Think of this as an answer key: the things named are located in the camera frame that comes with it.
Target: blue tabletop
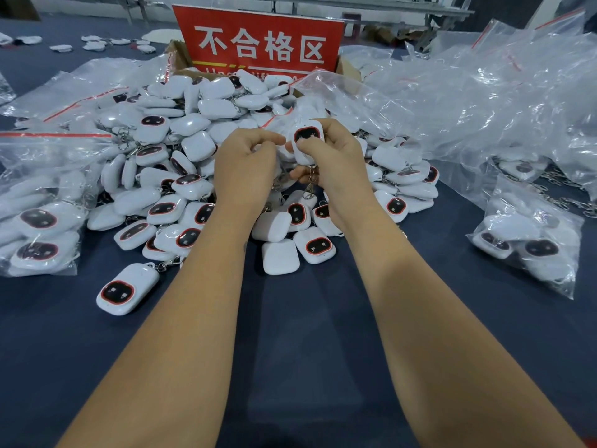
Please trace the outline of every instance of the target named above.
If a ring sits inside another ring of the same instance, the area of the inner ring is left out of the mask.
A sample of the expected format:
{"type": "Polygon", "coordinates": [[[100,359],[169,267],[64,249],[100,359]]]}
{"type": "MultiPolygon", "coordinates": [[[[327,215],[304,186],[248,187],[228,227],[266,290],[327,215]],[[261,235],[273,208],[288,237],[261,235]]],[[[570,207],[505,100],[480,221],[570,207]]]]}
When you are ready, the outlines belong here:
{"type": "MultiPolygon", "coordinates": [[[[81,48],[81,35],[147,31],[125,20],[43,16],[0,20],[0,31],[44,38],[0,49],[0,72],[19,95],[88,59],[148,58],[126,46],[100,54],[81,48]],[[58,54],[49,44],[75,50],[58,54]]],[[[11,127],[0,117],[0,128],[11,127]]],[[[579,435],[597,436],[597,222],[583,228],[576,300],[569,301],[476,250],[465,235],[482,211],[443,184],[438,189],[432,209],[401,224],[408,238],[579,435]]],[[[0,448],[53,446],[171,282],[174,270],[128,316],[97,308],[106,282],[146,262],[140,249],[120,250],[114,232],[86,233],[76,277],[0,278],[0,448]]],[[[417,446],[346,240],[334,244],[332,260],[270,277],[260,245],[249,242],[219,447],[417,446]]]]}

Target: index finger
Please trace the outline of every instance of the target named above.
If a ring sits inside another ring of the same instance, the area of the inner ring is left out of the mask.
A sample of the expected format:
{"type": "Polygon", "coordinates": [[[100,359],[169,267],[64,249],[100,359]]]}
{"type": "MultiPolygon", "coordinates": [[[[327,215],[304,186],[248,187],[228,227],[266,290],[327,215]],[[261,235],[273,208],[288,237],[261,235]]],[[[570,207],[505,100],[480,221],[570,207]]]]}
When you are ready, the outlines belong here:
{"type": "Polygon", "coordinates": [[[324,128],[324,133],[332,142],[342,142],[352,140],[353,136],[346,127],[333,118],[319,118],[317,119],[324,128]]]}
{"type": "Polygon", "coordinates": [[[273,142],[274,144],[284,144],[286,138],[283,135],[276,134],[263,129],[236,129],[224,141],[222,146],[227,143],[233,144],[238,150],[245,153],[251,153],[253,147],[263,142],[273,142]]]}

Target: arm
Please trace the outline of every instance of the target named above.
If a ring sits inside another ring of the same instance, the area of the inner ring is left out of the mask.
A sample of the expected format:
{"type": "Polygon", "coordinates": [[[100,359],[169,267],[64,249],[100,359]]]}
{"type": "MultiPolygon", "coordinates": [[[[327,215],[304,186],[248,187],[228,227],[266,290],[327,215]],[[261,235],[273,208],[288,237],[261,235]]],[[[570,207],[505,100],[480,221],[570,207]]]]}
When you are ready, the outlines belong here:
{"type": "Polygon", "coordinates": [[[218,201],[205,229],[59,448],[215,446],[228,398],[246,241],[273,181],[272,141],[285,139],[237,129],[220,147],[218,201]]]}
{"type": "MultiPolygon", "coordinates": [[[[421,445],[582,447],[545,395],[379,206],[358,143],[337,122],[320,121],[329,144],[309,139],[299,148],[319,166],[332,220],[350,245],[396,394],[421,445]],[[354,204],[362,208],[356,217],[354,204]]],[[[303,173],[295,170],[294,177],[304,181],[303,173]]]]}

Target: red object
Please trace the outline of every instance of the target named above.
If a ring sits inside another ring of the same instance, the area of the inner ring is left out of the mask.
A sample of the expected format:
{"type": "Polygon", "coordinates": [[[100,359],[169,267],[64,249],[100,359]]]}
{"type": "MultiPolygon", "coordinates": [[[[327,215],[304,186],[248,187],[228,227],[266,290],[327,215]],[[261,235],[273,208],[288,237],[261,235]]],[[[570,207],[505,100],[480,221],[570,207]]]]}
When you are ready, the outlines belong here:
{"type": "Polygon", "coordinates": [[[202,72],[243,68],[263,77],[336,69],[344,22],[212,7],[172,6],[190,58],[202,72]]]}

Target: forearm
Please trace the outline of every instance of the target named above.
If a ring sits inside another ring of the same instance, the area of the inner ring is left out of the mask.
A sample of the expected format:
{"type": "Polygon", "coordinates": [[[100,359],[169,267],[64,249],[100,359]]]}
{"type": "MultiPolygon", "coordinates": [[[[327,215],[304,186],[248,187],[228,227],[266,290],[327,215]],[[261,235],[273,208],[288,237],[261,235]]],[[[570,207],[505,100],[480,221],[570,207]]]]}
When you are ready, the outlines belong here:
{"type": "Polygon", "coordinates": [[[396,393],[421,444],[582,446],[533,381],[384,212],[372,206],[368,214],[345,234],[396,393]]]}
{"type": "Polygon", "coordinates": [[[216,206],[182,270],[59,447],[215,445],[249,234],[237,219],[216,206]]]}

